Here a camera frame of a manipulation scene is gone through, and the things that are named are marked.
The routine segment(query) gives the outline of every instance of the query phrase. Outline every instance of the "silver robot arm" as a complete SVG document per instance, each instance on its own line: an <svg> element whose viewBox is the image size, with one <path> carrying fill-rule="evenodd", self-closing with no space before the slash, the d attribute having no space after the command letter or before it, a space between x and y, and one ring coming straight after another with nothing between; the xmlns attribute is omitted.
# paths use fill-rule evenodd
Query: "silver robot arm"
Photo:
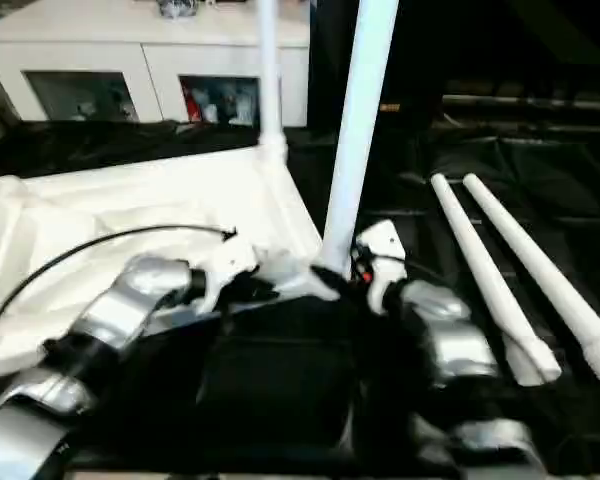
<svg viewBox="0 0 600 480"><path fill-rule="evenodd" d="M238 236L199 269L157 256L130 260L63 337L44 343L41 362L1 395L0 480L62 472L71 425L97 406L115 367L133 351L153 314L192 299L197 299L195 314L208 313L224 286L256 266L253 248Z"/></svg>

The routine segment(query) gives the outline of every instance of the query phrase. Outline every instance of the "black table surface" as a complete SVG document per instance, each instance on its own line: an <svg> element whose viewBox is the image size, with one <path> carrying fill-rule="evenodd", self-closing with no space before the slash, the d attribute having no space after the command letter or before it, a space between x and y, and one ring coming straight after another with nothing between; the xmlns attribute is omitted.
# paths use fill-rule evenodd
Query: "black table surface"
<svg viewBox="0 0 600 480"><path fill-rule="evenodd" d="M322 230L336 151L335 136L318 136L303 130L290 130L287 137L289 169L314 222ZM257 132L239 127L191 127L172 123L143 126L28 124L17 127L0 142L0 175L49 175L245 147L256 142ZM442 172L450 179L454 191L472 217L481 238L527 317L538 334L554 350L564 370L564 375L555 385L521 389L511 381L510 372L507 371L502 357L501 337L493 327L475 282L428 184L428 178L435 172ZM358 217L358 228L378 219L392 219L409 256L444 277L446 282L468 300L476 312L476 321L486 332L500 360L507 379L507 388L493 392L493 395L507 405L511 415L522 418L529 424L550 472L600 472L600 382L592 375L575 339L553 307L497 232L494 232L493 227L485 220L467 192L458 185L457 180L469 172L480 176L600 314L600 134L501 135L495 131L461 130L419 135L407 135L398 130L377 132ZM302 314L307 308L310 313ZM340 325L343 315L351 314L347 308L343 305L319 306L309 302L303 303L297 311L303 318L306 316L340 319L332 320L335 325ZM280 315L285 317L284 320L289 316L288 313L273 314L274 317ZM307 328L305 326L300 330L306 333ZM328 337L329 345L332 345L332 340L335 342L333 345L340 345L338 342L342 340L338 335L333 337L334 334L330 330L323 332L321 329L313 330L313 327L309 330L313 332L309 335L313 340L314 334L321 342ZM204 338L204 335L200 336L198 333L191 336ZM161 431L156 426L173 422L169 424L169 431L177 437L178 433L173 432L178 423L177 417L165 416L165 411L184 412L186 408L191 408L192 399L199 395L199 378L193 379L196 375L192 375L190 382L185 382L188 385L186 388L177 386L178 382L182 384L183 376L187 375L183 365L202 361L199 353L196 354L197 360L182 357L183 352L190 354L195 350L191 344L185 344L185 339L189 337L181 335L179 339L158 338L154 343L143 346L141 351L144 353L137 362L144 365L144 371L148 373L135 382L136 386L131 389L135 397L131 395L127 400L146 402L146 405L143 408L129 408L125 415L120 413L124 409L113 409L119 417L124 416L122 423L114 422L111 416L113 414L108 417L110 426L118 427L117 433L107 434L99 431L100 438L106 436L110 441L98 445L94 440L76 457L76 468L136 469L139 466L138 459L130 459L129 448L122 447L126 443L136 451L143 452L141 457L145 463L140 465L143 468L173 468L178 471L196 469L185 467L186 462L180 462L177 467L173 467L173 455L163 456L159 462L153 464L147 459L151 451L161 450L161 447L171 451L186 451L187 448L174 445L177 443L182 447L181 442L185 442L186 446L186 442L191 441L190 436L185 436L176 443L173 438L166 441L164 432L167 430ZM165 343L169 345L167 350L172 353L164 353ZM319 380L309 382L315 387L311 390L315 396L308 395L311 398L332 396L333 401L327 402L328 412L339 411L338 405L341 406L343 398L346 397L343 392L348 388L343 379L354 375L350 365L336 351L308 354L317 355L315 358L320 358L321 362L329 365L325 367L327 373L322 377L315 375ZM275 363L271 361L273 357L263 358L266 358L263 360L264 364ZM160 368L169 369L173 375L164 375ZM141 387L138 385L147 390L140 393ZM287 392L288 396L299 394L294 393L295 390L291 387L282 390ZM174 401L164 399L169 395L181 399L176 402L177 407ZM225 464L225 471L261 471L262 462L258 460L267 455L277 455L280 460L278 465L282 465L280 469L284 471L353 473L355 468L351 468L352 460L349 454L329 443L334 437L331 430L327 428L327 433L321 430L320 434L315 433L316 429L320 430L319 427L312 430L310 412L316 408L326 407L323 403L311 403L307 400L305 409L298 414L298 418L306 420L307 432L313 432L306 433L308 436L300 450L290 452L293 449L287 448L284 441L275 454L271 450L263 452L256 447L240 452L225 449L222 454L218 453L221 450L216 450L216 458L213 459L213 454L209 453L205 457L208 463L200 468L219 470L218 463L222 463L220 458L231 457L234 462ZM143 421L150 427L144 428ZM294 425L298 427L301 423L296 419ZM126 429L126 434L122 431L122 426ZM243 427L253 429L253 425ZM143 428L152 433L152 438L138 440L142 438ZM324 442L321 443L320 440L317 447L308 445L311 439L316 438L313 434ZM216 437L207 437L207 440L211 444L217 443ZM199 446L200 442L196 440L195 445ZM415 469L405 470L399 473L418 473Z"/></svg>

